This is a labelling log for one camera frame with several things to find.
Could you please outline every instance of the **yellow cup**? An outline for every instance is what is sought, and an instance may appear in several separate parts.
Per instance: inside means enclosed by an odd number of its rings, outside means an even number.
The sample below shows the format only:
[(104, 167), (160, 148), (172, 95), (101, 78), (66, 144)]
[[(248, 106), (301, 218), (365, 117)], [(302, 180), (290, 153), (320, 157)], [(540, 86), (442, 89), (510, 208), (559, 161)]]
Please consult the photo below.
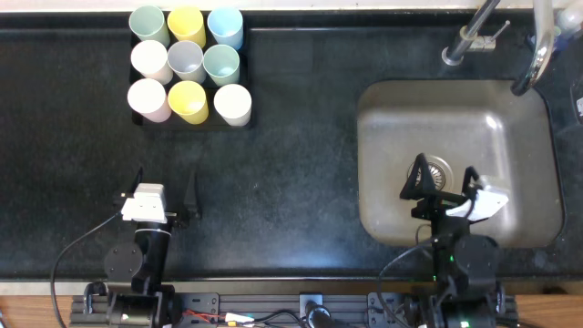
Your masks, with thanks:
[(192, 41), (201, 48), (207, 44), (202, 13), (195, 6), (182, 6), (170, 12), (168, 28), (179, 41)]
[(168, 93), (168, 103), (172, 110), (190, 124), (200, 124), (209, 116), (207, 95), (200, 84), (181, 81)]

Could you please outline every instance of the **wooden surface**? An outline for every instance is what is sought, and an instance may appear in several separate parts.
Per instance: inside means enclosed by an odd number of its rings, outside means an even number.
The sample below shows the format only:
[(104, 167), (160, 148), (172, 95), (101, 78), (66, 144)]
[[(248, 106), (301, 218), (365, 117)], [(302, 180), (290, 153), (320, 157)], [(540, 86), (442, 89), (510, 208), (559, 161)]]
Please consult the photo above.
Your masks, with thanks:
[[(57, 299), (63, 320), (68, 323), (71, 297)], [(583, 296), (525, 295), (518, 296), (517, 301), (521, 320), (541, 328), (583, 327)], [(59, 328), (47, 296), (0, 297), (0, 310), (6, 328)]]

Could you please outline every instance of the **plastic cup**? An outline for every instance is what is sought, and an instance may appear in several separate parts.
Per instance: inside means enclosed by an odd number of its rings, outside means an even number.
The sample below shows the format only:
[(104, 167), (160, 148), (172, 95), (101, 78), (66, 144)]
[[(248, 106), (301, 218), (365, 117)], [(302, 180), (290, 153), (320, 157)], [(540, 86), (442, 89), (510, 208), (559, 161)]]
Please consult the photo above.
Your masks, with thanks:
[(195, 6), (183, 6), (170, 12), (168, 27), (179, 41), (196, 42), (201, 48), (207, 44), (202, 13)]
[(243, 15), (233, 7), (217, 8), (207, 19), (209, 30), (220, 45), (239, 50), (243, 46)]
[(164, 13), (154, 5), (144, 5), (129, 16), (129, 28), (140, 40), (156, 40), (164, 46), (170, 44), (170, 35)]
[(152, 78), (142, 78), (129, 88), (128, 103), (132, 109), (152, 122), (164, 122), (172, 114), (166, 100), (166, 90)]
[(202, 49), (192, 41), (178, 41), (168, 50), (168, 64), (185, 81), (202, 83), (207, 73), (202, 66)]
[(234, 127), (242, 127), (251, 119), (251, 94), (240, 85), (227, 85), (215, 94), (215, 108)]
[(144, 77), (165, 85), (172, 79), (166, 48), (158, 41), (146, 40), (131, 51), (131, 65)]
[(170, 108), (190, 124), (200, 124), (209, 116), (207, 95), (196, 82), (178, 82), (168, 93), (168, 102)]
[(204, 54), (202, 64), (210, 78), (222, 87), (239, 83), (239, 54), (231, 46), (212, 46)]

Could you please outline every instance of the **sink basin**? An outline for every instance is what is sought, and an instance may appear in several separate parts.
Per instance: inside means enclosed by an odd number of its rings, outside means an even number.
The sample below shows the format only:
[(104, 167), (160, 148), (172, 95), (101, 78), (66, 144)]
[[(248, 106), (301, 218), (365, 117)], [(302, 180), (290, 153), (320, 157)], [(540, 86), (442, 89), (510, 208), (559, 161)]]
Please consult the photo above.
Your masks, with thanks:
[[(561, 203), (547, 106), (510, 81), (385, 81), (358, 104), (359, 207), (378, 241), (414, 245), (426, 220), (411, 218), (413, 200), (399, 192), (415, 156), (424, 153), (436, 185), (460, 193), (465, 168), (503, 180), (510, 201), (471, 226), (505, 247), (537, 247), (561, 231)], [(421, 229), (420, 238), (428, 238)]]

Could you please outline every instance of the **faucet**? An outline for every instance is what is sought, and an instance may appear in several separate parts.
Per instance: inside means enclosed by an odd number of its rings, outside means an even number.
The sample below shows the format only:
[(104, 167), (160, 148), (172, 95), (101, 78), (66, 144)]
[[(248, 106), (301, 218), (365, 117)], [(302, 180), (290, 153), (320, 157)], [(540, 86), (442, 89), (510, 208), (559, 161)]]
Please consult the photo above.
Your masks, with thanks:
[[(454, 43), (442, 51), (442, 59), (447, 65), (460, 65), (466, 52), (493, 51), (496, 48), (496, 38), (510, 25), (510, 22), (506, 21), (493, 36), (479, 36), (478, 31), (494, 12), (498, 3), (500, 0), (486, 0), (470, 23), (459, 30)], [(512, 84), (511, 90), (516, 96), (524, 95), (538, 82), (547, 68), (555, 43), (555, 21), (551, 0), (533, 0), (533, 7), (537, 42), (532, 61)]]

